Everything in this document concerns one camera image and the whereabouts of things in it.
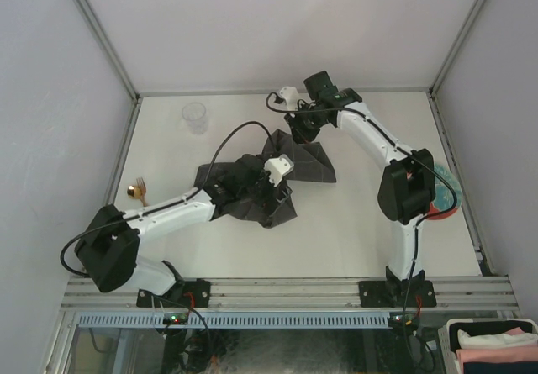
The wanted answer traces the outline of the dark grey checked cloth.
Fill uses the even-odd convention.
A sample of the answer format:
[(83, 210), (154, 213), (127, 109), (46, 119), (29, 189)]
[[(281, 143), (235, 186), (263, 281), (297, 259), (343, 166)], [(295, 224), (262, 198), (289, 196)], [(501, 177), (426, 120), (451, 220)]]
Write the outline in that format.
[(291, 187), (289, 200), (272, 217), (241, 207), (239, 198), (242, 188), (265, 171), (265, 162), (279, 155), (287, 155), (294, 163), (293, 171), (284, 177), (287, 185), (290, 181), (336, 182), (335, 168), (319, 142), (297, 144), (290, 134), (277, 129), (266, 140), (260, 154), (244, 154), (233, 162), (199, 166), (194, 186), (203, 189), (216, 202), (216, 219), (229, 215), (238, 220), (257, 222), (266, 229), (277, 227), (297, 217)]

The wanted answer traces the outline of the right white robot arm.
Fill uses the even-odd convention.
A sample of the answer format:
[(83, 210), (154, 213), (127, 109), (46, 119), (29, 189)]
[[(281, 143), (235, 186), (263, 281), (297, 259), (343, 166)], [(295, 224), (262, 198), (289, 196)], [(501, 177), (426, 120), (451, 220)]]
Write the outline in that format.
[(377, 203), (392, 223), (393, 258), (382, 280), (359, 283), (361, 305), (367, 308), (404, 307), (432, 291), (420, 258), (421, 224), (435, 200), (433, 155), (403, 145), (377, 121), (353, 89), (339, 89), (326, 71), (304, 82), (310, 100), (294, 87), (283, 87), (278, 102), (285, 103), (285, 120), (299, 144), (313, 141), (325, 125), (348, 134), (382, 171)]

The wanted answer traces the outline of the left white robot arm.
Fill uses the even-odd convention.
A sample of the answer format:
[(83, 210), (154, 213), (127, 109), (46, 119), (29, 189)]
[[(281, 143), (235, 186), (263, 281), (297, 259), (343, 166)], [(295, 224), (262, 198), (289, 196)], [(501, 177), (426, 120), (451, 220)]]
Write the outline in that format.
[(170, 261), (142, 256), (140, 247), (225, 215), (271, 227), (291, 195), (286, 177), (293, 169), (286, 155), (243, 155), (223, 172), (207, 173), (199, 186), (179, 197), (127, 211), (104, 206), (76, 238), (76, 257), (101, 293), (133, 288), (167, 307), (176, 306), (183, 299), (185, 279)]

